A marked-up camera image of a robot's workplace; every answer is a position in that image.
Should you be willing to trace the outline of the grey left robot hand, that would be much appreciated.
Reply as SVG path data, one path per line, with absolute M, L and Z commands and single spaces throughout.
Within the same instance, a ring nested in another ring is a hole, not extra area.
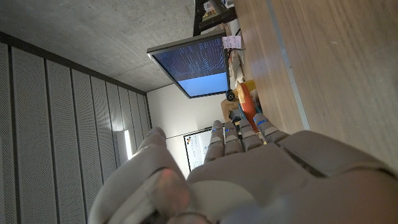
M 184 176 L 152 128 L 99 190 L 89 223 L 396 223 L 397 173 L 343 142 L 287 134 L 263 114 L 213 123 Z

